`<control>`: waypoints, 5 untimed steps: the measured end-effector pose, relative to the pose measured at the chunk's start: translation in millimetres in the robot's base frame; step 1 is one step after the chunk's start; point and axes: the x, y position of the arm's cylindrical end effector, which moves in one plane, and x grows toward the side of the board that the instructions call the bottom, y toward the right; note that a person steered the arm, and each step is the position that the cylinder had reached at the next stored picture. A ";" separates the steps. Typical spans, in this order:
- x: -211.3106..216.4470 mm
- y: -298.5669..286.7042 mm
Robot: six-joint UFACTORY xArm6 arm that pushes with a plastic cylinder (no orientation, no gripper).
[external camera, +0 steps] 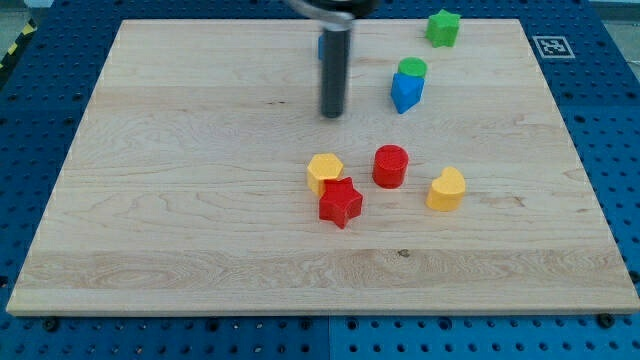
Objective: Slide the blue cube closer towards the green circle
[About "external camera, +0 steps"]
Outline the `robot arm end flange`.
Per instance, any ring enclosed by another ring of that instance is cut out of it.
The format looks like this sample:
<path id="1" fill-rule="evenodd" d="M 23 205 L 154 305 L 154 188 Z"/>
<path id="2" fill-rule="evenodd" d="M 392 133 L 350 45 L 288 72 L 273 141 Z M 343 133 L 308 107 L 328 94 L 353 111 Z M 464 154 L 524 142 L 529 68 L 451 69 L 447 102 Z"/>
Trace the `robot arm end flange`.
<path id="1" fill-rule="evenodd" d="M 365 18 L 373 13 L 378 0 L 284 0 L 296 13 L 303 17 L 325 23 L 349 25 L 355 19 Z"/>

